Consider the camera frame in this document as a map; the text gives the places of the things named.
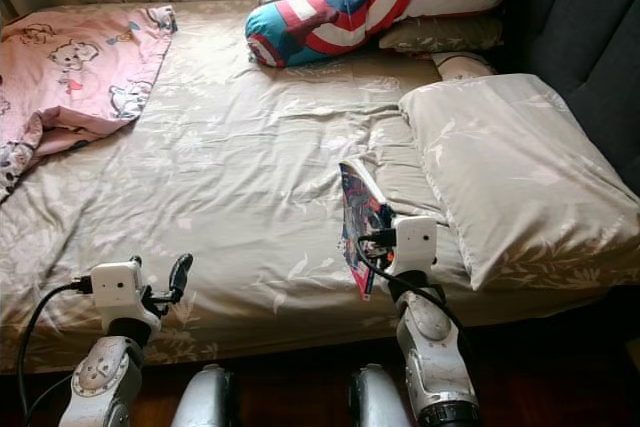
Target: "beige bed sheet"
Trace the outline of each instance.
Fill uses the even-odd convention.
[[[124,6],[71,7],[91,12]],[[338,161],[371,159],[401,213],[440,216],[396,103],[438,80],[432,63],[363,51],[283,70],[249,60],[247,2],[176,4],[179,32],[140,121],[38,166],[0,206],[0,371],[51,288],[141,255],[154,288],[195,263],[149,363],[211,360],[393,335],[383,284],[360,300],[337,250]],[[439,230],[433,278],[470,324],[548,315],[600,291],[472,292],[455,238]],[[89,297],[61,294],[28,369],[67,369],[100,334]]]

